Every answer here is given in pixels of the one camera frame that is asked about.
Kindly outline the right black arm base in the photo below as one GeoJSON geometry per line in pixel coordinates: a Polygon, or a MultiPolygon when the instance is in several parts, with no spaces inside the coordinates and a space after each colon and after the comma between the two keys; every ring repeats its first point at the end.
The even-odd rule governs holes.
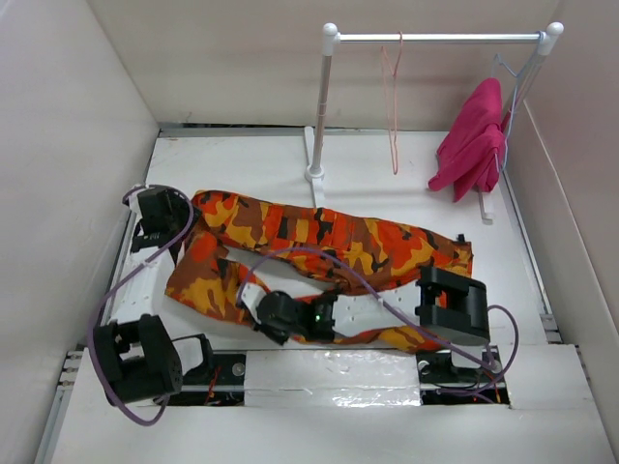
{"type": "Polygon", "coordinates": [[[418,354],[416,362],[423,406],[510,404],[504,380],[490,387],[495,373],[482,367],[456,367],[447,350],[418,354]]]}

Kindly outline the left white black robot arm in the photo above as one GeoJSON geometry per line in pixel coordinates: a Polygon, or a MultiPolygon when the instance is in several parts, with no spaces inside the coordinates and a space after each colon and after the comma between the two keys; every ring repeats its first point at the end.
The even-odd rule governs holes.
{"type": "Polygon", "coordinates": [[[199,214],[180,190],[140,186],[123,199],[137,216],[120,287],[107,323],[93,330],[103,377],[123,404],[156,400],[201,384],[215,374],[203,334],[169,335],[163,319],[165,287],[185,252],[199,214]]]}

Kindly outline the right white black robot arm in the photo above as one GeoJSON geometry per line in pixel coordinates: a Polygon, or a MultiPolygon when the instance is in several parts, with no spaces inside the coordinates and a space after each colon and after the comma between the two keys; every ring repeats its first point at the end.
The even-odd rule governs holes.
{"type": "Polygon", "coordinates": [[[402,326],[391,308],[457,346],[483,347],[490,342],[486,286],[434,267],[423,267],[418,280],[375,296],[324,293],[306,303],[249,283],[240,297],[259,328],[279,343],[293,335],[330,343],[337,336],[351,338],[402,326]]]}

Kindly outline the orange camouflage trousers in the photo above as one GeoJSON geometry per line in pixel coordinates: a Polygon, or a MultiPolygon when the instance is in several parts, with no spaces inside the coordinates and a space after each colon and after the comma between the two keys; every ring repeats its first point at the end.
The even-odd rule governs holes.
{"type": "Polygon", "coordinates": [[[287,335],[261,327],[237,302],[242,281],[267,285],[229,259],[232,248],[259,255],[279,250],[279,260],[297,275],[351,296],[365,294],[364,282],[376,291],[408,284],[425,266],[466,277],[473,271],[470,243],[413,225],[221,190],[200,191],[192,204],[200,217],[167,281],[166,296],[204,316],[261,332],[277,344],[287,335]]]}

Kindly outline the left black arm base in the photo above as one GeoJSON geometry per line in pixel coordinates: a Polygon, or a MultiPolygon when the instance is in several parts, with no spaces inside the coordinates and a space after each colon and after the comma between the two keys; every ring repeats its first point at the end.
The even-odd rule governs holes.
{"type": "Polygon", "coordinates": [[[247,353],[216,351],[213,362],[211,367],[203,363],[188,371],[181,391],[170,397],[168,406],[242,406],[247,353]]]}

